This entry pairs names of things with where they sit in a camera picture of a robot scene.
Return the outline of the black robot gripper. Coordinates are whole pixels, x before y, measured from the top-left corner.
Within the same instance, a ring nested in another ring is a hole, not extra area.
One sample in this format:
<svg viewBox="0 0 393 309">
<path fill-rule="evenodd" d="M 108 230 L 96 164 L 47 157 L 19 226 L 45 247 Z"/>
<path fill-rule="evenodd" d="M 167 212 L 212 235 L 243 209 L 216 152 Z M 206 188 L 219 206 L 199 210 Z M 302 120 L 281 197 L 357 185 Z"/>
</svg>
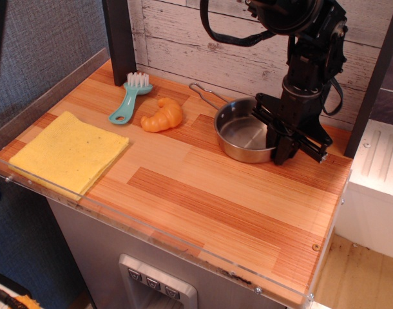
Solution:
<svg viewBox="0 0 393 309">
<path fill-rule="evenodd" d="M 273 162 L 283 165 L 301 150 L 318 163 L 327 157 L 332 139 L 320 124 L 320 114 L 331 87 L 299 89 L 282 83 L 280 98 L 255 95 L 253 115 L 267 126 L 266 148 L 274 148 Z"/>
</svg>

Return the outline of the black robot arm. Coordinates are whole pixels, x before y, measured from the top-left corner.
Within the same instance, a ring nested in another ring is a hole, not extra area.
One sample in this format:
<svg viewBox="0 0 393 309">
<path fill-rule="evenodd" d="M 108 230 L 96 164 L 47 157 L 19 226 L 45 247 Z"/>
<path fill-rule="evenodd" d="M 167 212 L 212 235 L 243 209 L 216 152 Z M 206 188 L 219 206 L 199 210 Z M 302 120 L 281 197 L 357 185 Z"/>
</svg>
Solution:
<svg viewBox="0 0 393 309">
<path fill-rule="evenodd" d="M 302 150 L 317 162 L 327 156 L 332 139 L 320 124 L 320 115 L 337 114 L 325 107 L 335 79 L 346 62 L 343 43 L 347 33 L 345 10 L 337 1 L 248 1 L 252 16 L 273 35 L 288 37 L 286 76 L 282 94 L 255 96 L 253 115 L 267 126 L 266 144 L 273 162 L 282 165 Z"/>
</svg>

